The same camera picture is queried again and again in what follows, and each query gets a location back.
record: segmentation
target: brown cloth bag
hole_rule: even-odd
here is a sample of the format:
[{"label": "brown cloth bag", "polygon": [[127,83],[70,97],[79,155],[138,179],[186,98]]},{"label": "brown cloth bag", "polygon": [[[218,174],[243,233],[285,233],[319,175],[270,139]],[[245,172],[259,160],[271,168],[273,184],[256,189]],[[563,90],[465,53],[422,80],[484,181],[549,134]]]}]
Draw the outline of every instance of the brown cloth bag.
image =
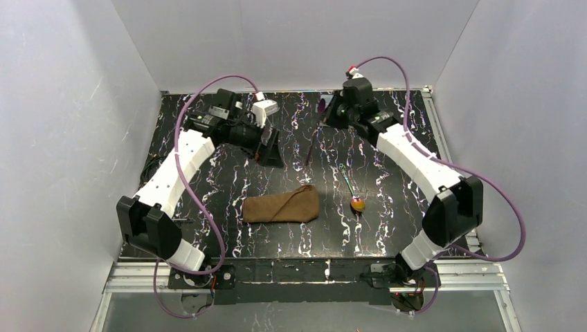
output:
[{"label": "brown cloth bag", "polygon": [[245,223],[306,223],[318,218],[318,190],[303,185],[285,194],[247,197],[242,204]]}]

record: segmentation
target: white wall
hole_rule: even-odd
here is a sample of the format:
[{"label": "white wall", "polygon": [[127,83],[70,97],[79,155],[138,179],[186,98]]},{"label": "white wall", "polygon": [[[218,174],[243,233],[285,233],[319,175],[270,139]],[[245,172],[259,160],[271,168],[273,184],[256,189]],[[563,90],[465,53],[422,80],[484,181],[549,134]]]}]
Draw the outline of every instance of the white wall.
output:
[{"label": "white wall", "polygon": [[0,5],[0,330],[88,331],[160,97],[110,0]]},{"label": "white wall", "polygon": [[[584,331],[587,2],[481,0],[434,91],[451,154],[495,178],[527,219],[504,264],[524,331]],[[480,238],[511,252],[518,226],[488,193]]]},{"label": "white wall", "polygon": [[[433,84],[477,1],[113,3],[159,88],[186,93],[226,73],[262,89],[340,88],[349,66],[375,55],[400,61],[413,86]],[[365,70],[375,86],[404,86],[383,61]],[[247,90],[239,80],[224,86]]]}]

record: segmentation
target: robotic arm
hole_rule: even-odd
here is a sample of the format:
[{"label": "robotic arm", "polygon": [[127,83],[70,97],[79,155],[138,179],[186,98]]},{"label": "robotic arm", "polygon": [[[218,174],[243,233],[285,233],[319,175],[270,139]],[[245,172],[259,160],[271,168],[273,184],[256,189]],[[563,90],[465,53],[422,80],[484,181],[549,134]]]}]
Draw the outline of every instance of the robotic arm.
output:
[{"label": "robotic arm", "polygon": [[[216,147],[231,144],[266,167],[283,167],[278,149],[279,131],[265,134],[267,116],[278,110],[277,102],[255,94],[251,111],[242,109],[240,97],[219,89],[208,112],[188,118],[179,134],[178,155],[188,181]],[[116,205],[123,241],[188,270],[199,270],[204,253],[181,237],[173,223],[175,207],[185,187],[170,154],[155,175],[133,197],[123,196]]]},{"label": "robotic arm", "polygon": [[[342,90],[328,95],[324,123],[338,129],[356,129],[379,151],[392,158],[419,186],[430,206],[422,220],[422,231],[396,257],[395,264],[380,273],[392,283],[418,279],[427,263],[461,236],[481,224],[482,183],[475,177],[462,177],[449,167],[437,164],[410,142],[395,115],[380,110],[371,83],[356,69],[347,73]],[[277,103],[256,96],[252,111],[242,110],[239,97],[219,89],[208,112],[188,118],[179,135],[179,160],[190,180],[221,144],[231,144],[261,166],[283,167],[278,149],[279,132],[265,134],[268,115]],[[120,198],[116,210],[123,241],[136,248],[188,270],[199,270],[204,254],[181,238],[172,221],[184,186],[179,179],[174,154],[133,197]]]},{"label": "robotic arm", "polygon": [[390,282],[401,284],[419,278],[434,256],[481,224],[483,186],[477,177],[464,178],[416,151],[413,144],[432,154],[416,139],[407,139],[409,133],[393,113],[379,109],[371,83],[355,68],[347,77],[342,90],[323,96],[330,99],[324,124],[355,128],[360,137],[394,160],[430,202],[422,231],[395,257],[394,266],[383,269]]}]

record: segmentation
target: purple cable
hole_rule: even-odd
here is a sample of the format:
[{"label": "purple cable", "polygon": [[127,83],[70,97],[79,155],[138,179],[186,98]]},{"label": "purple cable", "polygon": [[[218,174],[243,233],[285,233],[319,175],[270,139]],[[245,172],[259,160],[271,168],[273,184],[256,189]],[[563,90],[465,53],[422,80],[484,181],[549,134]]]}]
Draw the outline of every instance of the purple cable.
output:
[{"label": "purple cable", "polygon": [[175,318],[188,319],[188,318],[194,318],[194,317],[200,316],[201,314],[205,313],[206,311],[208,311],[208,309],[210,309],[212,307],[213,304],[211,304],[210,306],[208,306],[204,310],[199,311],[198,313],[191,313],[189,315],[180,315],[178,313],[174,313],[173,311],[169,310],[163,304],[163,301],[161,301],[161,296],[157,292],[157,284],[156,284],[156,281],[157,281],[157,268],[159,267],[159,261],[160,261],[160,259],[157,258],[157,261],[155,262],[155,273],[153,274],[153,293],[155,293],[155,299],[157,300],[157,303],[159,303],[159,306],[163,309],[163,311],[165,311],[166,313],[168,313],[169,315],[171,315],[171,316],[173,316]]},{"label": "purple cable", "polygon": [[[224,263],[224,257],[226,256],[226,248],[224,247],[224,239],[222,238],[222,234],[220,233],[220,230],[218,229],[218,226],[216,226],[216,223],[214,222],[214,219],[210,215],[210,212],[202,204],[202,202],[199,200],[198,196],[196,196],[196,194],[194,193],[194,191],[190,187],[190,183],[188,182],[188,179],[186,179],[186,175],[183,174],[183,171],[181,170],[181,165],[179,164],[179,155],[177,154],[178,153],[178,146],[179,146],[179,132],[181,130],[181,124],[183,122],[183,117],[186,114],[186,111],[188,110],[188,107],[197,98],[197,96],[200,95],[204,90],[206,90],[206,88],[208,88],[210,85],[212,85],[212,84],[214,84],[214,83],[216,83],[216,82],[218,82],[220,80],[224,80],[225,78],[230,78],[230,77],[242,78],[243,80],[245,80],[249,84],[251,84],[251,86],[255,89],[255,92],[259,92],[259,89],[257,88],[257,86],[250,79],[248,79],[248,78],[246,78],[244,76],[241,76],[241,75],[224,75],[224,76],[215,78],[215,79],[209,81],[206,85],[204,85],[203,88],[201,88],[198,92],[196,92],[195,94],[193,94],[190,97],[190,99],[184,104],[183,108],[179,112],[179,115],[177,116],[177,122],[175,124],[175,132],[174,132],[174,137],[173,137],[173,143],[175,145],[174,151],[175,151],[175,165],[177,167],[177,174],[179,175],[179,178],[181,179],[181,182],[183,183],[183,186],[188,191],[190,197],[194,200],[194,202],[196,203],[196,205],[198,205],[198,208],[200,209],[200,211],[203,212],[204,216],[206,217],[206,219],[210,223],[210,226],[214,230],[214,234],[216,234],[216,238],[218,239],[218,244],[220,245],[220,260],[218,261],[218,264],[214,268],[211,268],[210,270],[205,270],[205,271],[192,271],[192,270],[188,270],[188,269],[182,268],[180,266],[176,266],[174,264],[169,264],[171,267],[175,268],[176,270],[180,270],[180,271],[182,271],[184,273],[189,273],[189,274],[192,274],[192,275],[209,275],[211,273],[214,273],[214,272],[218,271],[218,269]],[[159,297],[159,294],[157,293],[157,286],[156,286],[156,282],[155,282],[156,279],[157,279],[157,268],[158,267],[159,267],[159,258],[157,258],[157,261],[155,263],[155,272],[153,274],[153,293],[155,293],[155,298],[157,300],[157,303],[159,303],[159,306],[163,309],[163,311],[165,311],[169,315],[171,315],[173,317],[177,317],[177,318],[192,318],[192,317],[199,316],[202,313],[205,313],[210,308],[210,307],[208,307],[205,310],[200,311],[199,313],[193,313],[191,315],[179,315],[177,313],[173,313],[171,310],[169,310],[167,307],[165,307],[165,305],[161,301],[161,298]]]},{"label": "purple cable", "polygon": [[[372,57],[371,59],[367,59],[363,62],[361,62],[360,64],[357,64],[357,68],[360,66],[363,66],[364,64],[366,64],[367,62],[371,62],[372,60],[375,59],[386,59],[389,60],[391,62],[393,62],[397,68],[399,68],[399,70],[401,71],[401,73],[404,75],[404,80],[406,81],[406,106],[404,107],[404,121],[403,121],[403,126],[404,126],[404,131],[406,132],[406,137],[408,139],[409,142],[412,143],[412,146],[414,148],[416,148],[416,150],[421,153],[423,156],[425,157],[430,157],[429,154],[427,154],[422,148],[420,148],[420,146],[417,144],[417,142],[413,142],[412,141],[412,133],[410,132],[410,130],[408,129],[408,116],[410,116],[410,82],[408,81],[408,76],[404,70],[404,68],[394,59],[390,58],[390,57]],[[499,262],[499,261],[509,261],[510,259],[514,258],[515,256],[517,256],[522,249],[524,248],[524,245],[526,243],[526,224],[524,222],[524,218],[522,217],[522,214],[520,212],[520,210],[518,209],[518,207],[516,207],[516,205],[514,204],[513,200],[503,191],[503,189],[501,189],[501,187],[493,182],[491,179],[487,178],[486,176],[483,176],[482,174],[479,174],[473,170],[467,169],[465,167],[461,167],[458,165],[455,165],[453,163],[449,163],[447,161],[444,160],[440,160],[434,156],[430,157],[430,159],[432,161],[435,161],[441,165],[445,165],[454,169],[458,169],[462,172],[468,173],[470,175],[473,176],[477,176],[478,178],[480,178],[481,180],[485,181],[486,183],[488,183],[490,186],[492,186],[504,199],[505,201],[509,204],[509,206],[512,208],[512,210],[514,211],[514,214],[516,215],[516,218],[518,219],[518,222],[520,224],[520,242],[518,243],[518,247],[509,255],[504,256],[504,257],[486,257],[486,256],[482,256],[479,254],[476,254],[472,251],[469,251],[463,247],[457,246],[455,244],[451,245],[452,248],[462,251],[472,257],[475,257],[477,259],[483,259],[485,261],[494,261],[494,262]]]},{"label": "purple cable", "polygon": [[212,216],[210,215],[210,212],[206,209],[206,207],[202,204],[202,202],[199,200],[198,196],[196,196],[196,194],[194,193],[194,190],[192,190],[192,188],[190,187],[190,183],[188,182],[188,180],[186,179],[186,176],[183,174],[183,172],[181,171],[181,165],[179,164],[179,155],[177,154],[178,152],[178,146],[179,146],[179,132],[181,130],[181,125],[183,123],[183,117],[186,114],[186,111],[188,110],[188,107],[192,104],[192,102],[197,98],[198,95],[200,95],[200,93],[202,93],[204,90],[206,90],[206,88],[208,88],[210,85],[220,81],[220,80],[224,80],[226,78],[230,78],[230,77],[237,77],[237,78],[241,78],[245,81],[247,81],[254,89],[255,92],[259,92],[259,89],[257,88],[257,86],[252,83],[252,81],[244,76],[241,75],[224,75],[224,76],[220,76],[218,78],[215,78],[211,81],[209,81],[206,85],[204,85],[204,87],[202,87],[200,89],[200,91],[194,93],[190,99],[184,104],[184,106],[181,108],[181,111],[179,112],[179,115],[177,116],[177,122],[175,124],[175,132],[174,132],[174,136],[173,136],[173,143],[175,144],[175,165],[177,167],[177,173],[179,175],[179,178],[181,179],[181,182],[183,183],[183,186],[186,187],[186,190],[188,191],[190,197],[192,197],[192,199],[194,200],[194,202],[196,203],[196,205],[198,205],[198,208],[200,209],[200,211],[202,211],[202,213],[204,214],[204,216],[206,217],[206,219],[208,220],[208,222],[210,223],[210,226],[212,226],[212,229],[214,230],[214,233],[216,234],[216,237],[218,239],[218,243],[220,245],[220,260],[218,261],[218,264],[213,267],[210,270],[205,270],[205,271],[191,271],[185,268],[182,268],[180,266],[176,266],[174,264],[170,264],[171,267],[180,270],[184,273],[190,273],[192,275],[208,275],[210,273],[214,273],[216,271],[218,271],[218,269],[220,268],[220,266],[222,266],[222,264],[224,263],[224,257],[226,256],[226,248],[224,247],[224,239],[222,238],[222,234],[220,233],[220,230],[218,229],[218,226],[216,226],[216,223],[214,222]]}]

